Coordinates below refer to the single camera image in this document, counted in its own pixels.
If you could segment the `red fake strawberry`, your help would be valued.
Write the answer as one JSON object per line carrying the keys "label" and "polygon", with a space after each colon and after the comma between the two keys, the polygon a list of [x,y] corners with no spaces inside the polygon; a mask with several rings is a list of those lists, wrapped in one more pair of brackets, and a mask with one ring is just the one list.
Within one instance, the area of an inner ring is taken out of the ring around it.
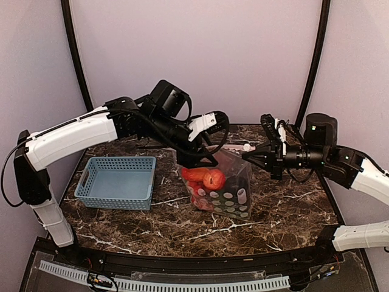
{"label": "red fake strawberry", "polygon": [[210,169],[206,167],[200,167],[195,169],[182,168],[182,177],[188,182],[189,186],[204,185],[204,176],[208,174]]}

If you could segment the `orange yellow fake mango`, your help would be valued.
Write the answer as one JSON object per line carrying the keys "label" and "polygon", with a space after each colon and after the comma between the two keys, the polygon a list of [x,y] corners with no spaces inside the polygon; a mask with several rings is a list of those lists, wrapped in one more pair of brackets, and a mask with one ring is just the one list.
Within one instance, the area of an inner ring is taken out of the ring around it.
{"label": "orange yellow fake mango", "polygon": [[224,187],[226,178],[218,169],[209,170],[203,177],[202,183],[209,190],[220,190]]}

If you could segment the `clear zip top bag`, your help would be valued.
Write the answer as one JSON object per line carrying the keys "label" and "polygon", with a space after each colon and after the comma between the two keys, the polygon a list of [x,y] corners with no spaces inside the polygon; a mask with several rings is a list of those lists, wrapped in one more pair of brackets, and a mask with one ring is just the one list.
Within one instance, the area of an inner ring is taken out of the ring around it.
{"label": "clear zip top bag", "polygon": [[179,166],[179,174],[197,209],[247,221],[251,216],[251,164],[241,155],[254,148],[249,144],[227,144],[213,157],[215,167],[188,169]]}

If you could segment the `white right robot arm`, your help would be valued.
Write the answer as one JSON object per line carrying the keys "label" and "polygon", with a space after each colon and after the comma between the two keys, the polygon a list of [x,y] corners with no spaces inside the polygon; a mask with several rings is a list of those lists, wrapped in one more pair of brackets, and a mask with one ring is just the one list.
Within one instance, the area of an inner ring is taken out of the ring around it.
{"label": "white right robot arm", "polygon": [[[337,143],[337,120],[322,113],[306,116],[306,129],[299,145],[289,145],[281,132],[284,121],[270,114],[261,116],[268,138],[242,158],[281,180],[283,172],[309,169],[346,188],[388,204],[388,172],[370,156]],[[325,227],[310,251],[316,264],[325,263],[335,252],[359,248],[388,248],[388,222],[358,226]]]}

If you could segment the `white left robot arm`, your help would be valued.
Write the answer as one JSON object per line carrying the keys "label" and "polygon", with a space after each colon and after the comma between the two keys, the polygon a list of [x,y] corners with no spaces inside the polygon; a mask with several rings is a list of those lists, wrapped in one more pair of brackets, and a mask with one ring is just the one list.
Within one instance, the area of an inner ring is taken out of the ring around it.
{"label": "white left robot arm", "polygon": [[157,83],[138,99],[119,97],[90,113],[36,133],[23,131],[8,154],[22,203],[29,205],[43,223],[61,253],[73,265],[86,260],[50,189],[47,167],[78,151],[104,142],[136,136],[151,138],[176,151],[178,163],[186,168],[215,166],[214,152],[207,150],[209,134],[229,132],[226,113],[214,111],[188,115],[178,120],[190,96],[166,80]]}

